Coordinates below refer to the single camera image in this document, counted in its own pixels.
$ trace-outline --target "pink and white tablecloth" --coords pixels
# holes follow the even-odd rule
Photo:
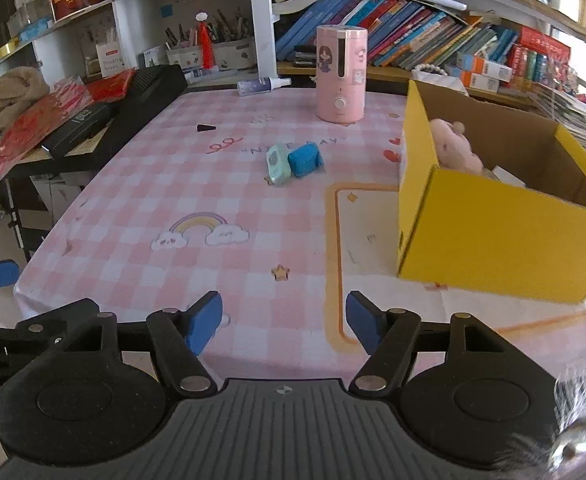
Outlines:
[[[366,359],[344,322],[355,288],[425,320],[471,312],[552,372],[586,356],[586,304],[554,305],[394,277],[406,99],[367,94],[349,126],[313,89],[179,98],[67,210],[16,285],[25,317],[81,298],[120,321],[222,294],[203,358],[219,377],[350,380]],[[198,132],[198,124],[215,130]],[[270,186],[275,142],[316,142],[325,171]]]

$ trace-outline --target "red plastic bag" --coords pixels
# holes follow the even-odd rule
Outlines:
[[[79,77],[58,81],[49,95],[18,117],[0,137],[0,180],[47,135],[93,101]]]
[[[124,99],[136,70],[129,68],[117,75],[89,83],[86,88],[96,103],[113,103]]]

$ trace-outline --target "beige cloth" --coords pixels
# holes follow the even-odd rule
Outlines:
[[[23,111],[49,93],[36,68],[19,66],[0,77],[0,132],[6,130]]]

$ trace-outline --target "girl sticker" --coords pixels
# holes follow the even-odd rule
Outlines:
[[[326,73],[331,71],[330,64],[333,62],[333,54],[331,54],[330,48],[325,45],[320,47],[320,51],[317,54],[317,62],[322,72]]]

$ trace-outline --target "stuffed animal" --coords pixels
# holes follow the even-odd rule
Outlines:
[[[431,121],[431,135],[433,135],[439,163],[444,168],[482,174],[484,165],[480,158],[473,153],[471,144],[464,136],[462,123],[450,124],[442,119],[433,119]]]

